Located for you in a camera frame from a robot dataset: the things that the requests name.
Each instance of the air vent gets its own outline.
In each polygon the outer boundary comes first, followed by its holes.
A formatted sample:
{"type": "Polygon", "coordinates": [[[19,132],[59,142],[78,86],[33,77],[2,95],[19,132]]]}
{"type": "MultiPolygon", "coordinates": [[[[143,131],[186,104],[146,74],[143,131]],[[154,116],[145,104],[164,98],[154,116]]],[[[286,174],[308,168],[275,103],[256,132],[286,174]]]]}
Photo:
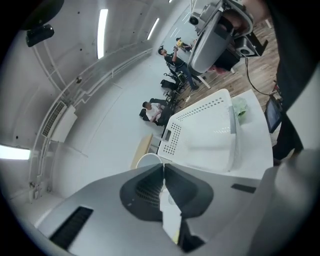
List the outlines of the air vent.
{"type": "Polygon", "coordinates": [[[51,134],[53,133],[59,119],[61,118],[62,114],[66,111],[67,106],[62,101],[57,103],[53,108],[53,112],[51,113],[49,119],[46,121],[44,129],[42,131],[42,135],[50,138],[51,134]]]}
{"type": "Polygon", "coordinates": [[[240,190],[240,191],[243,191],[243,192],[251,193],[251,194],[253,194],[257,189],[254,186],[246,186],[246,185],[241,185],[241,184],[233,184],[231,186],[231,188],[235,189],[235,190],[240,190]]]}
{"type": "Polygon", "coordinates": [[[78,207],[50,237],[50,240],[62,249],[67,250],[93,211],[82,206],[78,207]]]}

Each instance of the person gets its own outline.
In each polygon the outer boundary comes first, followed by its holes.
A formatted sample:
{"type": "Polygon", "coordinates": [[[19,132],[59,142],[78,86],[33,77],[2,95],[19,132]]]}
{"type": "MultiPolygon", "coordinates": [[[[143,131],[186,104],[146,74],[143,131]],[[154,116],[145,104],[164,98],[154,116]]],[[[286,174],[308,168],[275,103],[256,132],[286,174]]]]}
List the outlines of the person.
{"type": "MultiPolygon", "coordinates": [[[[163,49],[163,47],[160,47],[158,50],[158,53],[162,56],[164,56],[165,61],[175,69],[175,72],[182,71],[186,75],[186,79],[189,82],[189,85],[192,90],[197,90],[199,89],[199,86],[196,86],[194,84],[194,81],[192,80],[192,75],[190,71],[188,70],[187,64],[177,57],[177,51],[178,48],[175,46],[174,48],[174,53],[168,54],[166,49],[163,49]]],[[[194,77],[198,82],[201,83],[201,80],[197,77],[194,77]]]]}
{"type": "Polygon", "coordinates": [[[162,113],[162,108],[160,103],[150,103],[145,101],[142,104],[142,107],[146,109],[145,114],[149,118],[150,122],[159,120],[162,113]]]}
{"type": "Polygon", "coordinates": [[[185,49],[186,51],[190,52],[192,50],[191,45],[188,45],[181,41],[181,37],[177,37],[176,39],[176,45],[182,49],[185,49]]]}
{"type": "Polygon", "coordinates": [[[160,125],[165,125],[168,123],[169,118],[172,114],[172,110],[168,106],[163,106],[160,103],[150,103],[145,101],[142,104],[145,108],[145,114],[150,122],[158,122],[160,125]]]}
{"type": "MultiPolygon", "coordinates": [[[[286,112],[312,76],[319,61],[319,54],[317,54],[319,49],[316,45],[317,41],[309,39],[310,35],[306,29],[313,23],[303,18],[300,18],[297,23],[297,17],[301,16],[299,6],[290,5],[288,9],[288,3],[275,0],[242,0],[242,4],[252,15],[254,23],[270,17],[273,21],[279,53],[276,80],[283,98],[281,128],[277,144],[272,148],[274,163],[278,165],[290,151],[294,150],[298,153],[303,149],[301,140],[286,112]]],[[[246,27],[245,20],[234,11],[229,11],[223,16],[231,22],[236,31],[240,32],[246,27]]],[[[308,17],[317,17],[317,15],[309,13],[308,17]]]]}

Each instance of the black device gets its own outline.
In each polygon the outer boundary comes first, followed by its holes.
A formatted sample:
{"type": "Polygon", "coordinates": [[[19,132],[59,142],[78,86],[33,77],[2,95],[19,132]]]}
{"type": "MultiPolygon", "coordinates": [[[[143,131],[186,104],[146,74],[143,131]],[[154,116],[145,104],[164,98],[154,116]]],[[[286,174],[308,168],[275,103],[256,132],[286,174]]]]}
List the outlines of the black device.
{"type": "Polygon", "coordinates": [[[50,24],[46,24],[61,10],[65,0],[44,0],[25,20],[21,29],[26,30],[26,44],[32,47],[48,38],[55,31],[50,24]]]}
{"type": "Polygon", "coordinates": [[[282,105],[275,97],[270,96],[264,112],[269,133],[273,133],[282,121],[282,105]]]}
{"type": "Polygon", "coordinates": [[[32,47],[43,40],[51,38],[54,34],[55,31],[51,25],[42,25],[26,32],[26,44],[28,47],[32,47]]]}

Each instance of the plastic bag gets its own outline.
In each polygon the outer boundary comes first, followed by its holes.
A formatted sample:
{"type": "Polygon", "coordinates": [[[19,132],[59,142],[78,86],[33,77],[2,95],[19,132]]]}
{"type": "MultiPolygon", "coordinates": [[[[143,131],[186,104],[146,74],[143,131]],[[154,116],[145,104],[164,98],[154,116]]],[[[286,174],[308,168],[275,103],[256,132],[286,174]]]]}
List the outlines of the plastic bag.
{"type": "Polygon", "coordinates": [[[232,105],[234,109],[234,113],[241,119],[245,116],[246,112],[248,111],[247,101],[244,98],[237,97],[232,99],[232,105]]]}

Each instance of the table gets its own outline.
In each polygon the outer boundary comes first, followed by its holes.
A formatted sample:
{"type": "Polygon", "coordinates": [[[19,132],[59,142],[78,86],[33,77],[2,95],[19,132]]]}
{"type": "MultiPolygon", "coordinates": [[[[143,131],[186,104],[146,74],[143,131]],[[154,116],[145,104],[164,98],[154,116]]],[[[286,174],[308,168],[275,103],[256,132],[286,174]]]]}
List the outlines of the table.
{"type": "Polygon", "coordinates": [[[238,168],[221,174],[260,180],[265,170],[273,166],[272,142],[267,121],[251,89],[234,98],[243,98],[248,105],[248,111],[240,123],[241,164],[238,168]]]}

